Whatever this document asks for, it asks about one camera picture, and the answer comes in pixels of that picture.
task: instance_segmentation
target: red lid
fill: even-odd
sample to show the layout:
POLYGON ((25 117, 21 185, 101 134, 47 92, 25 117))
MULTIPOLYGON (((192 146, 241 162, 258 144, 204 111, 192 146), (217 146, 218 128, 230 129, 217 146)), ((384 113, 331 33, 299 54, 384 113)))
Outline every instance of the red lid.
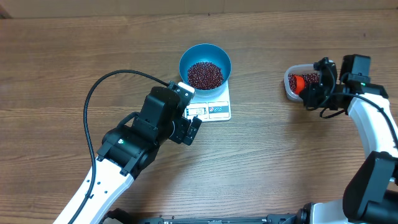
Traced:
POLYGON ((301 91, 303 91, 305 87, 305 82, 303 77, 301 76, 294 75, 293 78, 296 81, 296 90, 294 91, 294 93, 298 95, 301 91))

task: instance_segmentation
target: cable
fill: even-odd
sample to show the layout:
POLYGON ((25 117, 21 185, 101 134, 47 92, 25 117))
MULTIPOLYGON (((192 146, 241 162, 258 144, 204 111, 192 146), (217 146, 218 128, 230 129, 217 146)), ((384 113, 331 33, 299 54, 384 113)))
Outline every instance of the cable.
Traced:
POLYGON ((351 94, 351 93, 332 93, 331 95, 332 96, 333 95, 343 95, 343 96, 357 97, 357 98, 369 103, 370 105, 374 106, 383 115, 383 117, 386 120, 387 125, 388 125, 388 127, 390 129, 391 136, 392 136, 392 138, 394 140, 394 143, 396 144, 396 147, 398 146, 398 138, 397 138, 396 131, 394 130, 392 122, 391 122, 390 118, 388 117, 388 115, 386 114, 386 112, 384 112, 383 108, 381 108, 379 105, 375 104, 371 100, 369 100, 369 99, 367 99, 367 98, 365 98, 363 96, 356 95, 356 94, 351 94))
POLYGON ((339 84, 341 84, 341 82, 344 81, 344 79, 346 78, 347 75, 349 75, 349 72, 346 72, 346 73, 344 73, 344 74, 341 76, 339 84))
MULTIPOLYGON (((321 107, 322 105, 324 105, 324 104, 330 99, 331 94, 333 93, 333 91, 334 91, 335 88, 336 88, 336 79, 335 79, 335 76, 333 75, 333 72, 331 71, 331 69, 330 69, 329 66, 326 66, 326 68, 329 69, 331 78, 333 79, 333 86, 332 86, 331 90, 329 91, 329 95, 328 95, 328 96, 326 97, 326 99, 323 100, 323 102, 320 103, 318 106, 316 106, 316 107, 314 107, 314 108, 308 108, 308 101, 307 101, 307 105, 306 105, 306 107, 305 107, 305 109, 306 109, 307 111, 314 111, 314 110, 318 109, 319 107, 321 107)), ((311 90, 311 88, 308 89, 308 99, 310 98, 310 92, 309 92, 310 90, 311 90)))
POLYGON ((322 111, 321 111, 321 113, 319 113, 319 117, 321 117, 321 118, 323 118, 323 119, 329 119, 329 118, 333 118, 333 117, 335 117, 335 116, 337 116, 337 115, 340 115, 340 114, 342 114, 342 113, 344 113, 346 110, 344 110, 344 109, 342 109, 341 111, 339 111, 339 112, 336 112, 336 113, 334 113, 334 114, 331 114, 331 115, 328 115, 328 116, 323 116, 323 112, 325 112, 325 110, 326 109, 328 109, 328 108, 324 108, 322 111))
POLYGON ((105 79, 108 78, 112 75, 115 74, 119 74, 119 73, 133 73, 133 74, 137 74, 137 75, 142 75, 143 77, 147 77, 150 78, 153 81, 157 81, 162 85, 168 86, 169 84, 167 84, 166 82, 163 82, 162 80, 159 80, 158 78, 155 78, 153 76, 150 76, 148 74, 142 73, 142 72, 138 72, 135 70, 116 70, 113 72, 110 72, 104 76, 102 76, 101 78, 99 78, 97 80, 97 82, 94 83, 94 85, 91 87, 91 89, 89 90, 87 97, 86 97, 86 101, 85 101, 85 107, 83 109, 83 125, 85 127, 85 133, 86 133, 86 139, 87 139, 87 145, 88 145, 88 150, 90 152, 90 157, 91 157, 91 183, 90 186, 88 187, 88 191, 85 195, 85 198, 83 199, 83 201, 81 202, 79 208, 77 209, 77 211, 75 212, 75 214, 72 216, 72 218, 70 219, 70 221, 68 222, 68 224, 72 224, 77 216, 79 216, 80 212, 83 210, 83 207, 86 205, 87 200, 89 199, 91 192, 93 191, 93 187, 94 187, 94 183, 95 183, 95 175, 96 175, 96 164, 95 164, 95 155, 94 155, 94 149, 93 149, 93 144, 91 143, 91 138, 90 138, 90 133, 88 131, 88 125, 87 125, 87 108, 88 108, 88 102, 90 101, 91 95, 93 94, 95 88, 105 79))

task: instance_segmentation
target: clear plastic container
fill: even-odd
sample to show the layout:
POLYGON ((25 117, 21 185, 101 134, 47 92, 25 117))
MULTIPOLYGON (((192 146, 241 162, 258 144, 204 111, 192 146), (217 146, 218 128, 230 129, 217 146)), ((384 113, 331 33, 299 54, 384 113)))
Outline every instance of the clear plastic container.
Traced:
POLYGON ((295 101, 295 102, 302 102, 303 101, 303 99, 301 99, 297 94, 295 94, 290 89, 289 74, 303 75, 303 74, 306 74, 306 73, 317 73, 319 75, 319 71, 315 71, 313 69, 313 64, 294 65, 294 66, 291 66, 285 72, 284 83, 285 83, 286 95, 287 95, 288 99, 290 99, 292 101, 295 101))

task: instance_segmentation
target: blue bowl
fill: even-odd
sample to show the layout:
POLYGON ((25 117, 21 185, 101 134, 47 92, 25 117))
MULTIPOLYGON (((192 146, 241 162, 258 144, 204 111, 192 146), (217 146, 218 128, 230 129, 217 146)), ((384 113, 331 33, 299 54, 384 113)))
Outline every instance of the blue bowl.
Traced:
POLYGON ((212 90, 198 90, 196 96, 199 97, 212 97, 219 95, 223 92, 226 82, 229 79, 232 71, 231 60, 226 52, 213 45, 213 44, 198 44, 188 49, 181 57, 180 60, 180 76, 184 83, 189 85, 188 82, 188 69, 198 62, 211 62, 221 69, 224 76, 224 81, 221 86, 212 90))

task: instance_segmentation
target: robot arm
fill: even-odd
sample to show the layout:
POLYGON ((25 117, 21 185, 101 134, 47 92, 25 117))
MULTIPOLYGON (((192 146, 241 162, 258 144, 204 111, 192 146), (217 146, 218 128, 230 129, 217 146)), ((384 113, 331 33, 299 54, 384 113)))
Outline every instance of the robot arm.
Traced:
MULTIPOLYGON (((397 125, 391 116, 390 102, 380 95, 371 93, 365 93, 361 96, 383 108, 392 122, 395 132, 398 133, 397 125)), ((393 157, 398 158, 398 150, 395 147, 386 119, 375 107, 359 98, 353 98, 348 108, 348 116, 353 119, 358 129, 365 158, 372 151, 388 152, 393 157)))
MULTIPOLYGON (((191 145, 201 125, 182 117, 195 90, 170 82, 167 88, 153 87, 140 113, 132 113, 105 134, 96 158, 95 186, 73 223, 99 223, 113 202, 137 179, 167 139, 191 145), (126 123, 134 119, 132 126, 126 123)), ((82 185, 54 223, 68 223, 86 197, 92 168, 82 185)))
POLYGON ((398 192, 387 190, 398 178, 397 125, 383 86, 370 83, 369 68, 369 57, 345 56, 337 85, 335 64, 324 58, 314 63, 320 82, 300 93, 307 108, 343 108, 358 128, 366 156, 343 199, 312 205, 306 223, 398 223, 398 192))

